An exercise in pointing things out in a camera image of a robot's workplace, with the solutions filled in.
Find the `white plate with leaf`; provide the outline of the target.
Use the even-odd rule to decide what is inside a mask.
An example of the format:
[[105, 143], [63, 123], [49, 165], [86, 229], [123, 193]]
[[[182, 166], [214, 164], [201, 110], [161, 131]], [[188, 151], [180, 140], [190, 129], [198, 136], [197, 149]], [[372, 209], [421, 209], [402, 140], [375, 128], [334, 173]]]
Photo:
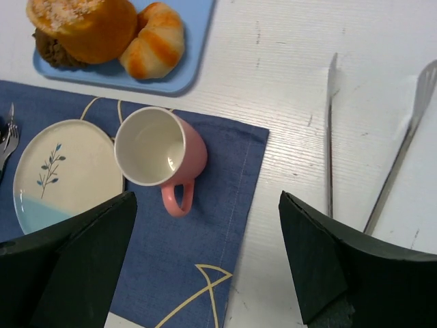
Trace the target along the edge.
[[64, 120], [39, 132], [24, 149], [13, 183], [24, 234], [81, 214], [123, 191], [111, 138], [85, 120]]

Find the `metal serving tongs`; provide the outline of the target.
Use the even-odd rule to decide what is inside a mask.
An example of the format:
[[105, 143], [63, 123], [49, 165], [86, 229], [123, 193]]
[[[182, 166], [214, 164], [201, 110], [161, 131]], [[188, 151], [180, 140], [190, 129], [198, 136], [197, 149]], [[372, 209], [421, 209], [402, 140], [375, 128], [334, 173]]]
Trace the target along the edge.
[[[325, 106], [325, 136], [324, 136], [324, 153], [325, 153], [325, 196], [326, 212], [330, 218], [334, 217], [334, 189], [333, 189], [333, 134], [332, 134], [332, 111], [333, 99], [337, 94], [335, 82], [337, 77], [337, 58], [338, 54], [334, 53], [330, 61], [326, 86], [326, 106]], [[419, 128], [419, 124], [429, 108], [436, 89], [436, 61], [431, 61], [422, 69], [417, 78], [416, 90], [414, 95], [414, 106], [412, 113], [407, 121], [406, 131], [402, 142], [398, 148], [390, 170], [384, 179], [382, 188], [372, 207], [369, 217], [366, 221], [363, 233], [366, 235], [373, 234], [379, 218], [384, 210], [386, 201], [395, 184], [397, 175], [404, 162], [408, 149]]]

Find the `pink ceramic mug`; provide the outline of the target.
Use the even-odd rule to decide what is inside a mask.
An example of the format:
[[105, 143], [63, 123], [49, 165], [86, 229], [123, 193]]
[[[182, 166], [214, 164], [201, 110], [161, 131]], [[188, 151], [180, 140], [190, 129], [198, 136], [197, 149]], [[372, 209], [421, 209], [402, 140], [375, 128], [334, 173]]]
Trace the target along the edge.
[[200, 134], [168, 109], [144, 107], [120, 125], [115, 160], [124, 177], [143, 187], [160, 187], [173, 217], [191, 210], [195, 179], [206, 167], [208, 152]]

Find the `orange sugared muffin bread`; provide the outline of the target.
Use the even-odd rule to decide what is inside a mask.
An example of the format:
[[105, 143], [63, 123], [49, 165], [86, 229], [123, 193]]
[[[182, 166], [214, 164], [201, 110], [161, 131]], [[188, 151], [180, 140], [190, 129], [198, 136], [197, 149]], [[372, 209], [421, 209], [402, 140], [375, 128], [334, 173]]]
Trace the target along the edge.
[[137, 30], [130, 1], [28, 1], [26, 13], [37, 29], [87, 64], [118, 58]]

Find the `light blue tray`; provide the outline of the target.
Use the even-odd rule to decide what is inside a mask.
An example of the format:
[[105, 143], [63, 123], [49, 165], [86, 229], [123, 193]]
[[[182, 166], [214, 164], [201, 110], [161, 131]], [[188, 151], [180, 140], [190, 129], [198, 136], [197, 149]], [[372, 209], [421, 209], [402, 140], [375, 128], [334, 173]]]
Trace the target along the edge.
[[184, 22], [185, 52], [179, 64], [162, 79], [136, 80], [128, 75], [117, 60], [90, 65], [82, 70], [53, 68], [40, 57], [37, 51], [33, 53], [33, 67], [43, 77], [59, 81], [148, 94], [183, 94], [197, 78], [215, 2], [168, 0], [165, 3], [176, 10]]

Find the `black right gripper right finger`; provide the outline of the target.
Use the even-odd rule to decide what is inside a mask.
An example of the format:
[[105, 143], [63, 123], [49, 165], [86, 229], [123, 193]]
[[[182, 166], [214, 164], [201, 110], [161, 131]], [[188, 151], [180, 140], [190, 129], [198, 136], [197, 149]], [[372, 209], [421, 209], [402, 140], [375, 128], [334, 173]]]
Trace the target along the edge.
[[287, 192], [279, 214], [306, 326], [436, 326], [434, 254], [367, 236]]

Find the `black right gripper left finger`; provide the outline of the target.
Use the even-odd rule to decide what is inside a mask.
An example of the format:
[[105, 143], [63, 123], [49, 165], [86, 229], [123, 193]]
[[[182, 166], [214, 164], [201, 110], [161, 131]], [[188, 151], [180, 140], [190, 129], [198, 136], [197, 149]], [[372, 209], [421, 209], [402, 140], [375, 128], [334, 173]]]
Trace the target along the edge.
[[1, 243], [2, 327], [103, 327], [137, 214], [124, 192]]

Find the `blue cloth placemat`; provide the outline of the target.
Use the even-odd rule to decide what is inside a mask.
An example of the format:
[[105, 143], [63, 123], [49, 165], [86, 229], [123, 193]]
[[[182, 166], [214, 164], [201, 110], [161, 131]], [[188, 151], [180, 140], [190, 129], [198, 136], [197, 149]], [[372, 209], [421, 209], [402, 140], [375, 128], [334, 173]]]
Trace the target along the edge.
[[[12, 183], [18, 160], [37, 133], [84, 116], [114, 135], [119, 118], [141, 105], [2, 81], [1, 113], [10, 108], [22, 133], [1, 183], [2, 241], [23, 233]], [[160, 189], [126, 185], [137, 197], [137, 218], [111, 311], [143, 327], [222, 327], [269, 131], [211, 115], [177, 115], [202, 136], [208, 163], [183, 218], [168, 214]]]

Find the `white orange croissant roll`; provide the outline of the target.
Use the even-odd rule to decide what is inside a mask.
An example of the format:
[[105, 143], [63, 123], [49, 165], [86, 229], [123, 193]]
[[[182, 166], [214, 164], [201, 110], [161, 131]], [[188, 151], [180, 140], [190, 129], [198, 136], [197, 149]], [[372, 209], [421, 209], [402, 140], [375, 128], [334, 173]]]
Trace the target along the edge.
[[135, 79], [161, 79], [180, 62], [185, 51], [184, 23], [173, 8], [153, 2], [137, 15], [137, 36], [119, 57]]

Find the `brown chocolate bread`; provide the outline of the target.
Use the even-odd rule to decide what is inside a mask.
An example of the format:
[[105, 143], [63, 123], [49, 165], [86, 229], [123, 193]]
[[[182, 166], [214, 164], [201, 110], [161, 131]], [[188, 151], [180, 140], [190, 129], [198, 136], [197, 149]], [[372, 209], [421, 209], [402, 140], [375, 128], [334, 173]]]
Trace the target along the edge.
[[50, 37], [38, 28], [32, 34], [36, 50], [40, 57], [54, 68], [85, 68], [85, 62], [75, 59], [55, 38]]

